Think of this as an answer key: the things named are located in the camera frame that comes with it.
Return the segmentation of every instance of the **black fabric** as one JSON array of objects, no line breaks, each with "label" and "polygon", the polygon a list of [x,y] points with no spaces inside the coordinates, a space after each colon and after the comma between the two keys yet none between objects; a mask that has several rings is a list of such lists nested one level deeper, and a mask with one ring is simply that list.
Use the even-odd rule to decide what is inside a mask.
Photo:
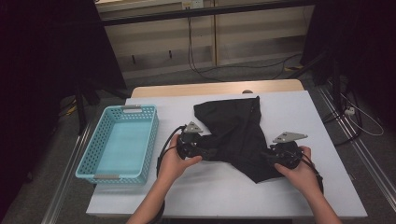
[{"label": "black fabric", "polygon": [[195,117],[211,132],[202,136],[198,147],[218,149],[212,161],[225,161],[255,183],[280,174],[260,154],[268,149],[260,127],[260,97],[211,101],[194,106]]}]

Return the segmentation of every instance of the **person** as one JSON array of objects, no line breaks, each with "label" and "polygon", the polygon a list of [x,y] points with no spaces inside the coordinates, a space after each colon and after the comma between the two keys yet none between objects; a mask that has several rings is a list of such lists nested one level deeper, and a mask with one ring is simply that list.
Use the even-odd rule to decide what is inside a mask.
[{"label": "person", "polygon": [[[154,219],[160,211],[166,193],[172,187],[173,183],[183,175],[187,168],[202,160],[201,156],[182,160],[176,150],[177,137],[178,134],[172,137],[169,150],[163,156],[157,179],[143,202],[127,221],[127,224],[146,224]],[[300,148],[303,150],[305,156],[310,159],[311,149],[309,147]],[[320,191],[317,178],[308,165],[300,162],[295,169],[291,170],[280,164],[275,164],[275,168],[304,195],[317,224],[342,223]]]}]

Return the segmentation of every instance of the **human hand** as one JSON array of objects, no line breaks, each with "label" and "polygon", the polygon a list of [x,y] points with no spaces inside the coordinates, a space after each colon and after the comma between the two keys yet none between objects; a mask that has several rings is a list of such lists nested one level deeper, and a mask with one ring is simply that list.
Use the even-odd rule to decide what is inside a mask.
[{"label": "human hand", "polygon": [[[311,160],[311,148],[300,148],[303,150],[304,155]],[[314,171],[304,162],[300,161],[299,165],[293,170],[278,163],[275,164],[275,168],[305,197],[307,194],[320,192],[318,180]]]},{"label": "human hand", "polygon": [[168,181],[174,182],[178,179],[184,171],[202,160],[201,156],[196,156],[187,160],[182,160],[177,154],[177,139],[179,134],[175,134],[169,144],[169,149],[163,156],[161,162],[160,172],[158,178],[165,178]]}]

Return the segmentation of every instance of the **teal plastic basket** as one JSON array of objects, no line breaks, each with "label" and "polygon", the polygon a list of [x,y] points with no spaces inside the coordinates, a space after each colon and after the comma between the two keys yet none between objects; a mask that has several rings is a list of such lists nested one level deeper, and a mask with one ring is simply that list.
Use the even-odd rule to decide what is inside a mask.
[{"label": "teal plastic basket", "polygon": [[93,184],[146,184],[158,125],[155,105],[107,107],[76,177]]}]

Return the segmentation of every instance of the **metal frame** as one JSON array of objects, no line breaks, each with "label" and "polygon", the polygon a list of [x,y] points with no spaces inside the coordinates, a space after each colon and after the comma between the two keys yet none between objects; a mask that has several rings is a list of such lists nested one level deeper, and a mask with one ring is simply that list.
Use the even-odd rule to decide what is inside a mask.
[{"label": "metal frame", "polygon": [[[327,90],[320,89],[319,92],[326,103],[327,107],[331,111],[334,111],[333,115],[335,118],[338,117],[336,112],[336,107],[332,103],[333,98],[331,97],[331,93]],[[341,116],[337,119],[338,124],[340,125],[341,129],[343,130],[346,137],[350,138],[353,137],[357,131],[353,128],[352,124],[344,117]],[[369,171],[370,175],[372,176],[375,183],[381,189],[382,193],[384,194],[385,198],[388,200],[389,205],[393,208],[396,212],[396,187],[388,178],[388,175],[382,170],[379,164],[376,162],[373,155],[370,153],[369,149],[366,145],[364,145],[363,141],[358,137],[354,141],[351,141],[350,144],[355,149],[356,153],[361,158],[361,161],[366,166],[367,170]]]},{"label": "metal frame", "polygon": [[92,27],[92,26],[113,26],[130,23],[139,23],[146,21],[166,21],[188,17],[202,17],[220,14],[229,14],[237,12],[259,11],[267,9],[277,9],[285,7],[305,7],[316,4],[331,3],[332,0],[281,0],[257,4],[247,4],[228,7],[204,7],[191,10],[179,10],[171,12],[154,13],[141,16],[120,17],[111,19],[102,19],[101,21],[86,21],[86,22],[69,22],[64,24],[57,24],[56,27]]},{"label": "metal frame", "polygon": [[69,162],[64,169],[64,174],[62,179],[52,196],[49,207],[46,214],[44,215],[42,224],[56,223],[59,213],[61,212],[62,205],[64,203],[64,198],[66,197],[67,191],[69,190],[70,182],[75,174],[78,167],[79,158],[85,150],[85,146],[88,143],[88,136],[92,132],[92,120],[88,123],[87,127],[84,129],[83,133],[78,136],[76,144],[73,148],[72,155],[70,156]]}]

